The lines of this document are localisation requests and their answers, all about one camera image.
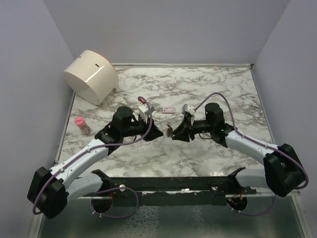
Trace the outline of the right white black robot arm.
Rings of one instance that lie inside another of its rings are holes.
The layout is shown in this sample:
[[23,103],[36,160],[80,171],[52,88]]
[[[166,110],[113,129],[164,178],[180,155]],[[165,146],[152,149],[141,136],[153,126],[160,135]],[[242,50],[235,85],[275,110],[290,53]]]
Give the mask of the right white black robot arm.
[[238,194],[245,187],[269,188],[280,197],[298,189],[305,182],[305,174],[299,158],[288,144],[265,144],[255,138],[237,132],[225,122],[223,110],[217,103],[205,105],[205,119],[195,120],[195,109],[185,104],[181,124],[173,132],[173,140],[190,142],[197,134],[208,133],[211,139],[225,147],[239,151],[258,161],[262,168],[240,168],[231,173],[228,190]]

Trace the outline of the beige stapler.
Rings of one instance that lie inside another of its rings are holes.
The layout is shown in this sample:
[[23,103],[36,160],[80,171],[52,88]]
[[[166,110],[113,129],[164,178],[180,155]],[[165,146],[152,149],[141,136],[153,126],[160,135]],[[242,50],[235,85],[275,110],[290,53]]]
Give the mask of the beige stapler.
[[173,137],[173,128],[170,125],[167,125],[166,136],[170,138]]

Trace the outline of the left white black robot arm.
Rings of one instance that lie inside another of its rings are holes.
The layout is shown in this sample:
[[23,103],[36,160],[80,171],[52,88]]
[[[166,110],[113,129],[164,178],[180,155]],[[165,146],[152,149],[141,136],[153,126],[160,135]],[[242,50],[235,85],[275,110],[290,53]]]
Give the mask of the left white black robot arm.
[[100,196],[107,194],[109,183],[105,176],[97,173],[91,173],[84,178],[78,176],[120,146],[129,145],[129,142],[124,141],[126,137],[138,136],[140,140],[152,141],[163,135],[154,124],[154,107],[151,104],[143,104],[138,110],[136,119],[131,108],[119,107],[113,114],[112,121],[77,154],[50,169],[37,169],[27,194],[28,200],[33,204],[33,214],[44,214],[48,219],[52,219],[72,198],[93,192]]

